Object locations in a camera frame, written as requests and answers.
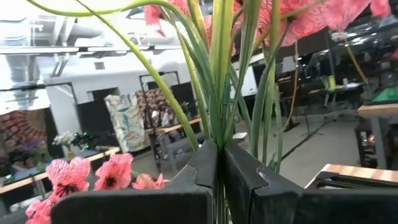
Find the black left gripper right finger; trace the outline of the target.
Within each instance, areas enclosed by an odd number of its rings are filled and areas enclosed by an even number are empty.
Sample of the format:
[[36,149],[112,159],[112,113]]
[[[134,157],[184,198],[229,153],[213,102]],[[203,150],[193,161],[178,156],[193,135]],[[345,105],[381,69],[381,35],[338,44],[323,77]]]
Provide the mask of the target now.
[[397,183],[321,171],[306,188],[230,142],[224,184],[233,223],[395,224]]

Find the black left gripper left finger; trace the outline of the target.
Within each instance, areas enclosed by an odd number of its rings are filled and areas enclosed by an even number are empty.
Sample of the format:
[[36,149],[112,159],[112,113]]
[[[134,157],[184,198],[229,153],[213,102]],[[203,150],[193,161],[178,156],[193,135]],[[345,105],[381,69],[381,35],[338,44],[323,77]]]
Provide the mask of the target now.
[[206,140],[162,189],[90,191],[51,211],[53,224],[212,224],[218,149]]

